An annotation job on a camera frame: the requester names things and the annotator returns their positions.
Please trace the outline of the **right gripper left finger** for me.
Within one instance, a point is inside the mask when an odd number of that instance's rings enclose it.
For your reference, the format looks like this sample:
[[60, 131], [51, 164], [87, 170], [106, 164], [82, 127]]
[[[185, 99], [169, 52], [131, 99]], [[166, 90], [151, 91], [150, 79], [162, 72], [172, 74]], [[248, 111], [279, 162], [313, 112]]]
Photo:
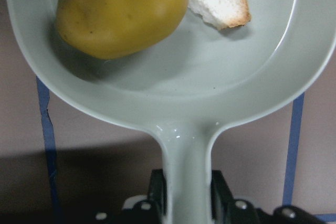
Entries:
[[167, 212], [167, 187], [163, 169], [151, 171], [148, 200], [153, 201], [156, 205], [159, 223], [164, 223]]

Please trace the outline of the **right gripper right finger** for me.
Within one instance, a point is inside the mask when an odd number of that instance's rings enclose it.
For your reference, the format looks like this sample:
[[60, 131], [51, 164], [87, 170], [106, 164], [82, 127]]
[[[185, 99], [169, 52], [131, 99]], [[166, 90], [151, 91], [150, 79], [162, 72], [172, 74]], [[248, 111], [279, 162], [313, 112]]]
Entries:
[[234, 223], [234, 198], [222, 172], [219, 170], [212, 171], [211, 208], [214, 223]]

